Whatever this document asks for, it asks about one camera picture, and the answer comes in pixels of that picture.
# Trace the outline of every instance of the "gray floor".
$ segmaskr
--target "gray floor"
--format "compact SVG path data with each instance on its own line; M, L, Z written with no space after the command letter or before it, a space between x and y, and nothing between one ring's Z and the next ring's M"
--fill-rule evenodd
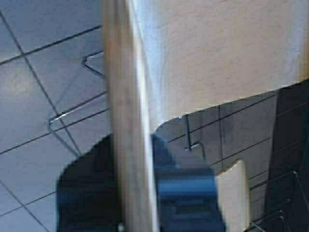
M105 89L82 58L102 50L101 0L0 1L0 231L54 232L55 183L76 159L49 134L47 121ZM97 69L100 60L91 65ZM84 153L111 132L105 101L57 124L58 134ZM193 141L202 141L216 171L247 162L250 184L267 179L276 94L267 93L190 116ZM183 122L158 129L177 154ZM190 164L191 154L183 163ZM265 188L252 192L252 216L263 213Z

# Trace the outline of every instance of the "metal chair leg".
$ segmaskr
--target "metal chair leg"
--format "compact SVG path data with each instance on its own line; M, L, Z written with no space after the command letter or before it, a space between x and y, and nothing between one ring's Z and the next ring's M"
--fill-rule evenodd
M186 143L187 143L187 147L185 148L185 150L192 151L194 148L200 147L201 150L202 150L202 157L206 161L205 147L204 147L203 143L201 143L201 142L197 142L197 143L194 143L194 144L191 143L189 116L188 115L184 116L184 126L185 126L185 137L186 137Z

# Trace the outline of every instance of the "light wood surface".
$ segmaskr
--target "light wood surface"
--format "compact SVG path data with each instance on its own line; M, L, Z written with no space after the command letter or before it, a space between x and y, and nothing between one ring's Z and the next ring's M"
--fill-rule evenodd
M163 122L309 77L308 0L133 0Z
M250 191L245 163L237 160L217 174L218 204L228 232L243 232L250 225Z
M308 78L308 0L104 0L126 231L158 230L150 133Z

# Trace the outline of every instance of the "metal wire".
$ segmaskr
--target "metal wire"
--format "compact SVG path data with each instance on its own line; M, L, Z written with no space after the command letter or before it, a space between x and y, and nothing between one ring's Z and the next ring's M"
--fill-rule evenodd
M83 60L82 60L82 62L81 62L81 65L82 65L84 68L86 68L86 69L89 70L91 73L93 73L94 75L96 75L96 76L98 76L98 77L100 77L100 78L102 78L102 79L104 79L105 76L104 76L102 73L100 73L100 72L98 72L97 70L95 70L95 69L93 69L92 67L90 67L90 66L87 64L87 62L90 61L90 60L92 60L92 59L94 59L94 58L98 58L98 57L100 57L100 56L103 56L103 54L104 54L104 52L102 52L102 51L93 53L93 54L91 54L91 55L89 55L89 56L84 57ZM59 114L59 115L57 115L57 116L55 116L55 117L53 117L53 118L51 118L51 119L48 120L47 128L48 128L49 132L50 132L51 134L53 134L54 137L55 137L55 138L56 138L56 139L69 151L69 152L71 152L73 155L75 155L75 156L77 156L77 157L80 156L80 154L79 154L78 152L76 152L67 142L65 142L65 141L56 133L55 129L53 129L54 123L57 122L57 121L59 121L59 120L61 120L61 119L63 119L63 118L65 118L66 116L68 116L68 115L74 113L75 111L77 111L77 110L79 110L79 109L81 109L81 108L84 108L85 106L89 105L91 102L93 102L93 101L95 101L95 100L97 100L97 99L99 99L99 98L105 97L106 95L107 95L107 91L104 91L104 92L102 92L102 93L100 93L100 94L98 94L98 95L96 95L96 96L94 96L94 97L92 97L92 98L90 98L90 99L88 99L88 100L86 100L86 101L84 101L84 102L82 102L82 103L80 103L80 104L78 104L78 105L76 105L76 106L70 108L69 110L66 110L66 111L62 112L61 114Z
M185 150L192 151L196 147L200 147L202 150L202 157L206 161L206 154L205 154L205 146L201 142L196 142L194 144L191 143L191 134L190 134L190 125L189 125L189 116L184 116L184 126L185 126L185 137L186 137L186 144L187 147Z

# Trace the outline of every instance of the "tiled floor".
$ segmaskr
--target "tiled floor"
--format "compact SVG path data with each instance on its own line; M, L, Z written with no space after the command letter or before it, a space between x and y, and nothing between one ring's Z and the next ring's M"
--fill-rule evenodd
M81 67L84 56L103 50L101 2L0 1L0 232L56 231L55 183L76 157L49 133L47 122L105 90L103 79ZM104 72L98 64L101 58L90 62ZM259 184L269 174L276 104L274 92L193 113L192 141L204 144L216 172L242 158L250 186ZM289 116L278 118L285 122ZM88 151L111 133L106 99L55 127L76 152ZM184 131L183 120L173 120L157 133L181 165L203 165L200 148L184 152ZM276 157L288 144L278 145ZM253 218L263 214L265 193L265 186L251 193Z
M103 79L81 66L103 50L101 2L0 1L1 232L56 231L56 180L76 157L47 121L105 90ZM102 70L101 60L89 65ZM54 128L84 153L110 133L107 108L104 99L93 102Z

